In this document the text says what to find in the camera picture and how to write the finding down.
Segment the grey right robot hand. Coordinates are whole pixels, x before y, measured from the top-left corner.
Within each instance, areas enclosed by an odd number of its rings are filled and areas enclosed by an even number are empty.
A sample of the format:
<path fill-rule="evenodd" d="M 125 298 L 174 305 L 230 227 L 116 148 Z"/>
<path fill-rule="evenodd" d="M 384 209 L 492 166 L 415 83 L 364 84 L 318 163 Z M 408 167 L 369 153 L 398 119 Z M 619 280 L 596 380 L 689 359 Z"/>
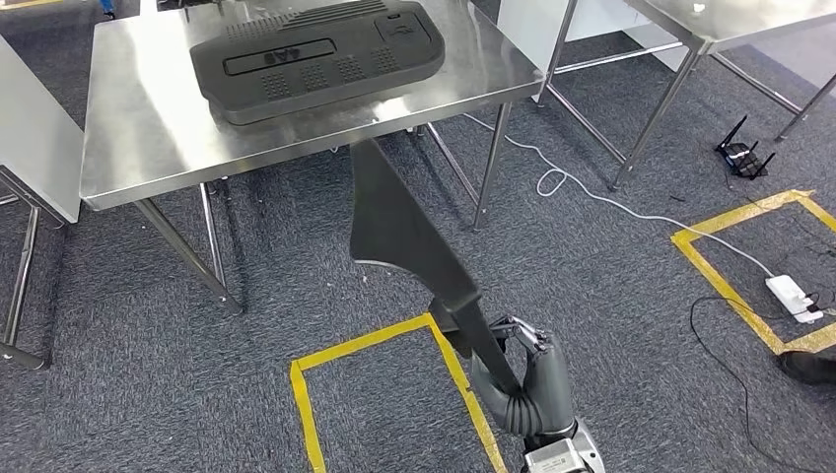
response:
<path fill-rule="evenodd" d="M 472 384 L 495 422 L 523 438 L 528 449 L 571 438 L 578 421 L 566 360 L 554 334 L 513 316 L 490 328 L 502 350 L 514 338 L 526 351 L 522 389 L 516 394 L 505 392 L 477 355 L 471 358 Z"/>

